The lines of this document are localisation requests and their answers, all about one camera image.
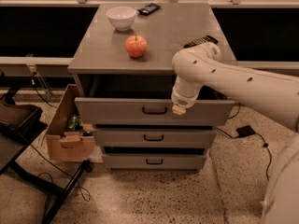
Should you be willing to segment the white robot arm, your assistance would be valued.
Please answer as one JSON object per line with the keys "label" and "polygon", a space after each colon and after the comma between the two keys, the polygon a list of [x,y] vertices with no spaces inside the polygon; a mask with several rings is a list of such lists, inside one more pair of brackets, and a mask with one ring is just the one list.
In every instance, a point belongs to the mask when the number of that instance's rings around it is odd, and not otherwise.
{"label": "white robot arm", "polygon": [[[299,132],[299,78],[221,62],[217,45],[182,49],[172,59],[177,75],[173,112],[192,107],[203,86]],[[278,155],[263,200],[261,224],[299,224],[299,134]]]}

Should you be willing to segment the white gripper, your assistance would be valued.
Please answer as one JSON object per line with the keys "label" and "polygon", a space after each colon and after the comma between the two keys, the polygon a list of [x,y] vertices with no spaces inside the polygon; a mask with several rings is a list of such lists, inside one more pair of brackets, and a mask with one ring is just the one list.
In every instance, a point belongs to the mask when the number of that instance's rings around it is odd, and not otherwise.
{"label": "white gripper", "polygon": [[185,108],[191,108],[194,106],[197,97],[197,92],[192,96],[187,97],[179,94],[176,90],[172,90],[171,100],[174,104],[172,107],[173,113],[177,115],[184,115],[186,113]]}

